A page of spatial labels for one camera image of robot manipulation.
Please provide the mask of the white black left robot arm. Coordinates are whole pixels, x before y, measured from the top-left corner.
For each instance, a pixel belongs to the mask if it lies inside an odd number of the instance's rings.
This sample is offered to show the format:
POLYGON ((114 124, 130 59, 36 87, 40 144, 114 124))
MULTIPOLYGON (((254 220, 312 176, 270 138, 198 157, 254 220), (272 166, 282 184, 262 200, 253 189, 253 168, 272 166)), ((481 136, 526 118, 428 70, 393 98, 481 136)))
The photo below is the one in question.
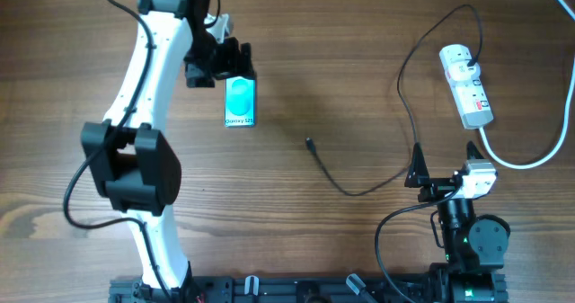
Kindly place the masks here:
POLYGON ((139 279, 111 283, 113 302, 203 299, 173 215, 181 163, 164 135, 167 112, 179 76, 190 88, 257 80, 250 45, 232 36, 227 14, 209 13, 211 1, 137 0, 137 42, 119 93, 81 133, 81 170, 128 223, 143 266, 139 279))

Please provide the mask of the blue screen smartphone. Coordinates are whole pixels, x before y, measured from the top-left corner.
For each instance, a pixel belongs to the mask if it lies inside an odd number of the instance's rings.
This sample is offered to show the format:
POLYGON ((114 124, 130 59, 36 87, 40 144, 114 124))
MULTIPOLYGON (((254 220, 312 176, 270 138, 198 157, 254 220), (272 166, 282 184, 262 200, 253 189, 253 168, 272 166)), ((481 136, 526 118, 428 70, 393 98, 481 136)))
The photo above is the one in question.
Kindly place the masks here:
POLYGON ((225 126, 253 127, 256 123, 256 81, 241 76, 226 79, 225 126))

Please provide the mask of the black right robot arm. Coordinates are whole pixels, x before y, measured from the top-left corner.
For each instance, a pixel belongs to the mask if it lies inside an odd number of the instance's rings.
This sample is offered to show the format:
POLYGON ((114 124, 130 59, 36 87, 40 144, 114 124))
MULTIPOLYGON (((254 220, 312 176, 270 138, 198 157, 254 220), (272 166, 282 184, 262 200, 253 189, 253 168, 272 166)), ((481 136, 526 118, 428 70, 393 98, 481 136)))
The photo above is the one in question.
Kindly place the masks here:
POLYGON ((473 142, 466 145, 467 160, 452 176, 432 178, 420 144, 412 150, 404 185, 418 188, 418 201, 437 208, 445 263, 433 263, 427 272, 421 302, 508 302, 503 274, 510 226, 494 215, 475 213, 473 203, 488 195, 498 173, 473 142))

